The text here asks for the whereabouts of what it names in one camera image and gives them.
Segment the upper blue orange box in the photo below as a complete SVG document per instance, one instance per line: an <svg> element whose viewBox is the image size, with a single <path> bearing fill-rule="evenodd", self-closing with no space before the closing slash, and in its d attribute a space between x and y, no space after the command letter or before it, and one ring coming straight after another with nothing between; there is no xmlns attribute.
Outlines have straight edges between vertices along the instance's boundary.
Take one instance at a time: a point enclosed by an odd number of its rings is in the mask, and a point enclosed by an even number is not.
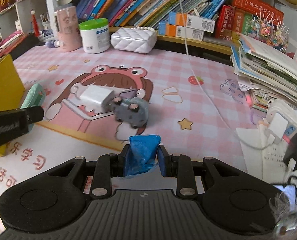
<svg viewBox="0 0 297 240"><path fill-rule="evenodd" d="M215 29L215 21L208 18L194 16L190 14L181 14L180 12L170 12L168 23L181 27L188 27L197 30L213 33Z"/></svg>

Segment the grey toy car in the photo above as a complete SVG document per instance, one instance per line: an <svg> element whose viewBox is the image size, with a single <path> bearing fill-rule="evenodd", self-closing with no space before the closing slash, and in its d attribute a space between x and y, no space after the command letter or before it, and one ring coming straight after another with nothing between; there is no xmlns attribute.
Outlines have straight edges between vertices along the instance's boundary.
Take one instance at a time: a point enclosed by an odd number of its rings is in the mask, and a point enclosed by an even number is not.
<svg viewBox="0 0 297 240"><path fill-rule="evenodd" d="M116 121L127 122L133 128L144 127L149 119L149 103L141 98L122 98L112 100L112 112Z"/></svg>

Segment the white plug in strip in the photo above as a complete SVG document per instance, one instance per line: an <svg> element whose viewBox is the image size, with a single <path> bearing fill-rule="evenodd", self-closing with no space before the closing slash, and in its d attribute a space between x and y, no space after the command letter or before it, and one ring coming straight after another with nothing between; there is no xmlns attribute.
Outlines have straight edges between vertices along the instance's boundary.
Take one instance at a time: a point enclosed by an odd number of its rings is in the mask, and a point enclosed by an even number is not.
<svg viewBox="0 0 297 240"><path fill-rule="evenodd" d="M289 122L280 113L273 115L273 119L270 121L268 127L268 132L270 135L274 136L276 144L281 141L288 123Z"/></svg>

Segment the smartphone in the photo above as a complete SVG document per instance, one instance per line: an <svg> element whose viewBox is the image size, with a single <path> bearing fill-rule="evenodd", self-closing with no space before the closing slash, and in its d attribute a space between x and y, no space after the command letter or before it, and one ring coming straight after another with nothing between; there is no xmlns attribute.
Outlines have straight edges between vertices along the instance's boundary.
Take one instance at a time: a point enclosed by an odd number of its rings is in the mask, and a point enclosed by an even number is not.
<svg viewBox="0 0 297 240"><path fill-rule="evenodd" d="M274 187L282 191L288 198L290 210L293 211L296 205L297 188L295 184L273 184Z"/></svg>

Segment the white power adapter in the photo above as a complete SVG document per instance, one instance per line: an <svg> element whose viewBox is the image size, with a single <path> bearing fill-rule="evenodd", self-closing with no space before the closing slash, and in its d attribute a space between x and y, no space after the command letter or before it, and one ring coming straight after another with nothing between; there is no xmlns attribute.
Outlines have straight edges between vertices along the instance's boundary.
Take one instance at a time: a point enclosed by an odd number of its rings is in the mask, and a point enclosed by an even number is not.
<svg viewBox="0 0 297 240"><path fill-rule="evenodd" d="M86 112L99 114L110 111L110 104L114 97L115 93L113 90L91 85L80 95L80 100Z"/></svg>

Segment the red boxed book set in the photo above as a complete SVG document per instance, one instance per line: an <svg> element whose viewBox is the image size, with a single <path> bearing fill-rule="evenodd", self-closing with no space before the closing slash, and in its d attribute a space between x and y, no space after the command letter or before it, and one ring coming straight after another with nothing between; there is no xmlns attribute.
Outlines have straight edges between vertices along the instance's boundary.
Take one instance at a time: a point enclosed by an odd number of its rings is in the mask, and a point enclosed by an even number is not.
<svg viewBox="0 0 297 240"><path fill-rule="evenodd" d="M238 41L238 35L248 35L255 30L260 18L277 26L283 22L284 13L261 0L230 0L223 2L216 20L214 37Z"/></svg>

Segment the yellow cardboard box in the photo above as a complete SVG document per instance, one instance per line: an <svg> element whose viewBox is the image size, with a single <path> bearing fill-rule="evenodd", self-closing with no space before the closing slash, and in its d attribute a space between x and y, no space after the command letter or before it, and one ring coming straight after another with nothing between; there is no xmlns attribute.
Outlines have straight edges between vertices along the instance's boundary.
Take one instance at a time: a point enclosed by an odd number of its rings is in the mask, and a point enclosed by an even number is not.
<svg viewBox="0 0 297 240"><path fill-rule="evenodd" d="M0 111L19 107L25 92L11 55L0 58Z"/></svg>

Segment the white power strip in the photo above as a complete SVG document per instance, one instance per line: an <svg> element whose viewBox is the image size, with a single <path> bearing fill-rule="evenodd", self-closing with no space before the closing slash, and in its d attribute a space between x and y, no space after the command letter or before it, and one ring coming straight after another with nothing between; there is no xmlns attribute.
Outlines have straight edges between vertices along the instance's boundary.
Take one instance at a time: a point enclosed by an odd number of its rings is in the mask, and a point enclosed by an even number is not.
<svg viewBox="0 0 297 240"><path fill-rule="evenodd" d="M283 100L274 100L269 103L266 120L268 128L265 135L269 144L279 144L283 137L287 142L297 134L297 110L294 110Z"/></svg>

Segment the mint green comb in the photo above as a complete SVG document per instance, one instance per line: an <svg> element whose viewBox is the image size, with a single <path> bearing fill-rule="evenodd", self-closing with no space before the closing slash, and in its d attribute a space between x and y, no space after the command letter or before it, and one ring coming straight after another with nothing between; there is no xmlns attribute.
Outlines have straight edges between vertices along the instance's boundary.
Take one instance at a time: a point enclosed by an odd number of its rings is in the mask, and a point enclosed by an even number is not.
<svg viewBox="0 0 297 240"><path fill-rule="evenodd" d="M25 133L29 133L33 128L33 124L42 121L44 118L44 110L42 104L46 97L45 89L38 83L32 85L26 98L21 106L21 128Z"/></svg>

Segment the stack of paper books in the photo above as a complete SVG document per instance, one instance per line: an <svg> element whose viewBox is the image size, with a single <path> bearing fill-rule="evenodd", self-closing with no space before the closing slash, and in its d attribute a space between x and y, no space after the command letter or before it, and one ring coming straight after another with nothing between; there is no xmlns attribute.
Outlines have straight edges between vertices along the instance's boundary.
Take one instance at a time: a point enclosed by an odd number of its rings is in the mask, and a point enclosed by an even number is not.
<svg viewBox="0 0 297 240"><path fill-rule="evenodd" d="M297 110L297 63L292 58L243 34L231 50L234 74L253 108L266 112L280 99Z"/></svg>

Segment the lower blue orange box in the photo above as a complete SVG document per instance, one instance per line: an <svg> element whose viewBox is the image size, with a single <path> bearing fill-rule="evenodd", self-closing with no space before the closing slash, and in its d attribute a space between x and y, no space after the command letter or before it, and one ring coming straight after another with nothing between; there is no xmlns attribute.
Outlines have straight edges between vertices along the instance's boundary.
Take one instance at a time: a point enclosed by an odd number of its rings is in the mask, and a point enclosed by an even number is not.
<svg viewBox="0 0 297 240"><path fill-rule="evenodd" d="M204 31L192 29L188 27L182 27L179 25L168 24L162 21L158 25L159 35L170 36L170 37L181 37L189 40L202 41L204 37Z"/></svg>

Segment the pink cartoon desk mat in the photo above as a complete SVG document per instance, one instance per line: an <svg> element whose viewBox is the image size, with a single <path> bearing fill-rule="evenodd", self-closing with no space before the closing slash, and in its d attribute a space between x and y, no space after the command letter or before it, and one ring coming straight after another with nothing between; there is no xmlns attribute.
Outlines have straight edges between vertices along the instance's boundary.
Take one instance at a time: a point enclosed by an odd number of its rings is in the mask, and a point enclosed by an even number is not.
<svg viewBox="0 0 297 240"><path fill-rule="evenodd" d="M14 61L26 88L44 88L44 120L6 146L0 195L77 155L95 160L156 134L170 153L246 168L232 130L252 128L233 68L163 50L87 54L35 47Z"/></svg>

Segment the blue orange box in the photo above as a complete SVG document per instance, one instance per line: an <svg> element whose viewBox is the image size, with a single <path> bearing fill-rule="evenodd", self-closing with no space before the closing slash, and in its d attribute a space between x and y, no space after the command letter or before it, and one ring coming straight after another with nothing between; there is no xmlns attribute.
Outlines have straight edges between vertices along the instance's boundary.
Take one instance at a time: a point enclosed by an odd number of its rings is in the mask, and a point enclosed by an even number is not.
<svg viewBox="0 0 297 240"><path fill-rule="evenodd" d="M162 21L158 25L159 35L170 36L170 37L181 37L189 40L202 41L204 37L204 31L192 29L188 27L182 27L179 25L168 24Z"/></svg>
<svg viewBox="0 0 297 240"><path fill-rule="evenodd" d="M188 27L197 30L213 33L215 29L215 21L208 18L194 16L190 14L181 14L180 12L170 12L168 23L181 27Z"/></svg>

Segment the white jar green lid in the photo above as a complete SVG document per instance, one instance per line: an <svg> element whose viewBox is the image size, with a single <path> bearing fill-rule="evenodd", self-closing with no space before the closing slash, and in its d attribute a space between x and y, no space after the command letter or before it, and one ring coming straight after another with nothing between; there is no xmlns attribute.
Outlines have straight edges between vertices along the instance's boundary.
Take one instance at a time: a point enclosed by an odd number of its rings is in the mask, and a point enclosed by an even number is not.
<svg viewBox="0 0 297 240"><path fill-rule="evenodd" d="M102 53L110 48L108 19L87 20L80 23L78 27L82 38L82 46L86 53Z"/></svg>

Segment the pink cylindrical container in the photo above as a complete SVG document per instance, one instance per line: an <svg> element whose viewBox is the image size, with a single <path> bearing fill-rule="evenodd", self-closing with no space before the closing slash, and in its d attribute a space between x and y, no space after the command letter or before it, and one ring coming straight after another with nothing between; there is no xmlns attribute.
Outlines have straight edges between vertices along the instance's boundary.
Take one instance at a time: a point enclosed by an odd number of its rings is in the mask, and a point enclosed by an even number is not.
<svg viewBox="0 0 297 240"><path fill-rule="evenodd" d="M76 7L66 7L54 12L59 47L63 52L71 52L82 46L78 28Z"/></svg>

